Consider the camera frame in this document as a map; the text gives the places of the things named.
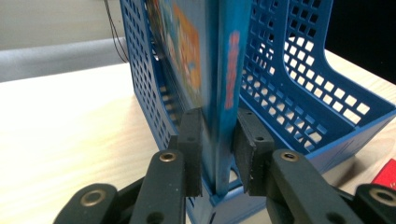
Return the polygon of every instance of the screw hole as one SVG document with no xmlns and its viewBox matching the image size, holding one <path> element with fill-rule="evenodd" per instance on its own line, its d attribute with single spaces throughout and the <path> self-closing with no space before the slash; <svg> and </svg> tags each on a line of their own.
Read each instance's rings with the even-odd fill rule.
<svg viewBox="0 0 396 224">
<path fill-rule="evenodd" d="M 80 203 L 85 207 L 91 207 L 99 204 L 101 201 L 105 199 L 105 197 L 106 197 L 106 192 L 104 190 L 94 189 L 85 193 L 82 196 Z"/>
<path fill-rule="evenodd" d="M 150 213 L 146 219 L 148 224 L 160 224 L 163 223 L 163 214 L 160 212 Z"/>
<path fill-rule="evenodd" d="M 297 161 L 299 160 L 298 155 L 292 152 L 283 152 L 280 157 L 285 161 Z"/>
<path fill-rule="evenodd" d="M 334 223 L 334 224 L 345 224 L 346 223 L 346 220 L 342 216 L 340 216 L 338 213 L 331 212 L 331 213 L 328 213 L 326 215 L 326 217 L 327 217 L 327 219 L 329 219 L 329 221 L 331 223 Z"/>
<path fill-rule="evenodd" d="M 259 142 L 264 141 L 264 138 L 263 138 L 263 137 L 256 137 L 255 139 L 256 139 L 256 141 L 259 141 Z"/>
<path fill-rule="evenodd" d="M 396 195 L 385 189 L 370 189 L 370 195 L 380 203 L 396 207 Z"/>
<path fill-rule="evenodd" d="M 176 159 L 175 153 L 166 152 L 161 154 L 160 160 L 161 161 L 174 161 Z"/>
</svg>

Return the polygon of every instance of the book cover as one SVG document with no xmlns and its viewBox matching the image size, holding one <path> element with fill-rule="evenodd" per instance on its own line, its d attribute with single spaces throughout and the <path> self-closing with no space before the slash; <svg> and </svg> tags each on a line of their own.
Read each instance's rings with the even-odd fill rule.
<svg viewBox="0 0 396 224">
<path fill-rule="evenodd" d="M 148 4 L 154 39 L 172 67 L 184 109 L 203 109 L 207 184 L 225 195 L 251 2 L 148 0 Z"/>
</svg>

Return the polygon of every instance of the book spine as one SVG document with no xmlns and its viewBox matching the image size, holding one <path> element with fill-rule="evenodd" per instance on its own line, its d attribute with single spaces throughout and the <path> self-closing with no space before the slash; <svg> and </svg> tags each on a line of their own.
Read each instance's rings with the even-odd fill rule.
<svg viewBox="0 0 396 224">
<path fill-rule="evenodd" d="M 219 0 L 216 193 L 228 192 L 231 146 L 242 81 L 251 1 Z"/>
</svg>

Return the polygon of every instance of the red object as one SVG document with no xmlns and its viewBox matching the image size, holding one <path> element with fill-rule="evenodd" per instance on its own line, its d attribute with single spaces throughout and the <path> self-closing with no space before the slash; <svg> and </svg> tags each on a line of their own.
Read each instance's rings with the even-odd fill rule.
<svg viewBox="0 0 396 224">
<path fill-rule="evenodd" d="M 396 189 L 396 160 L 390 159 L 374 178 L 372 183 Z"/>
</svg>

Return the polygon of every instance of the black cable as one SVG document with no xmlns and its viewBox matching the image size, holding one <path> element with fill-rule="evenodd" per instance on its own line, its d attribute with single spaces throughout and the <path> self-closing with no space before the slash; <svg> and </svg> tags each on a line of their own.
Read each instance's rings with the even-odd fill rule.
<svg viewBox="0 0 396 224">
<path fill-rule="evenodd" d="M 122 44 L 121 44 L 120 38 L 119 38 L 119 34 L 117 33 L 117 30 L 116 30 L 116 26 L 114 25 L 113 19 L 111 18 L 110 7 L 108 6 L 108 1 L 107 0 L 105 0 L 105 6 L 106 6 L 106 11 L 107 11 L 108 21 L 110 22 L 110 29 L 111 29 L 111 35 L 113 36 L 114 47 L 116 48 L 116 51 L 119 54 L 119 56 L 122 59 L 122 61 L 127 63 L 127 62 L 129 62 L 129 59 L 128 59 L 128 56 L 125 53 L 124 48 L 122 47 Z M 117 38 L 117 40 L 118 40 L 118 42 L 120 44 L 120 47 L 122 49 L 122 52 L 123 52 L 123 54 L 125 56 L 126 61 L 120 55 L 120 52 L 119 52 L 119 49 L 118 49 L 117 43 L 116 43 L 116 38 Z"/>
</svg>

